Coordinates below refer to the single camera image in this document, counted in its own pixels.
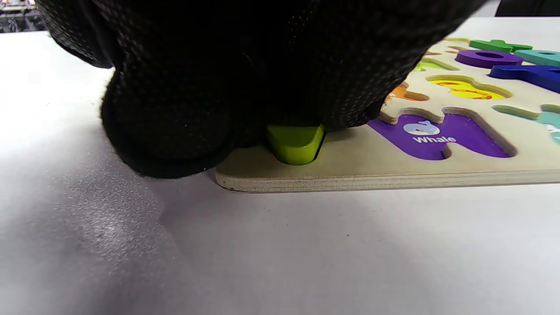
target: white table surface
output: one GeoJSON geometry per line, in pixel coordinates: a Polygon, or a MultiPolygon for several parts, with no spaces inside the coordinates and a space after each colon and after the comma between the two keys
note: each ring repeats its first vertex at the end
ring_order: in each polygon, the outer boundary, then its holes
{"type": "MultiPolygon", "coordinates": [[[[473,18],[456,36],[560,50],[558,27],[473,18]]],[[[560,185],[243,194],[208,174],[141,179],[100,126],[110,71],[46,33],[0,47],[0,314],[560,314],[560,185]]]]}

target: whale icon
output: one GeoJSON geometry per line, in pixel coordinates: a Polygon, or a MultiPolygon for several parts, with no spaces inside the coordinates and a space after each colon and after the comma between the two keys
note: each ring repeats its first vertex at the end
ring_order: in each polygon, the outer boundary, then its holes
{"type": "Polygon", "coordinates": [[[406,124],[403,129],[416,136],[437,135],[440,129],[434,126],[430,121],[423,121],[418,123],[406,124]]]}

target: glove texture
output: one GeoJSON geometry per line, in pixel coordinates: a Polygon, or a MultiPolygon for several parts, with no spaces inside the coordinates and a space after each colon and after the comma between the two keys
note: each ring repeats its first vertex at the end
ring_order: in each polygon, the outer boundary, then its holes
{"type": "Polygon", "coordinates": [[[201,172],[268,123],[365,124],[484,0],[37,0],[53,39],[115,74],[108,139],[140,175],[201,172]]]}

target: purple puzzle piece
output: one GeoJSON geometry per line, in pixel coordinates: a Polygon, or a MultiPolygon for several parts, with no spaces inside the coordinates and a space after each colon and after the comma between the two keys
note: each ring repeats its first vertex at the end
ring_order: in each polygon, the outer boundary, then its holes
{"type": "Polygon", "coordinates": [[[493,66],[515,66],[523,62],[523,58],[490,50],[461,50],[455,58],[457,62],[473,67],[488,68],[493,66]]]}
{"type": "Polygon", "coordinates": [[[473,119],[463,115],[445,114],[441,124],[416,115],[401,115],[395,125],[379,119],[367,124],[403,152],[419,159],[444,160],[443,150],[448,142],[488,156],[510,157],[473,119]]]}

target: plywood edge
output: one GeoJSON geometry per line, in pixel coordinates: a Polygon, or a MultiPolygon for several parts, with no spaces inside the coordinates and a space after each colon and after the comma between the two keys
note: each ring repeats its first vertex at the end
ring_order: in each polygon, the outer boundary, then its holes
{"type": "Polygon", "coordinates": [[[560,183],[560,169],[310,179],[238,178],[215,172],[215,179],[221,187],[240,192],[357,191],[366,189],[560,183]]]}

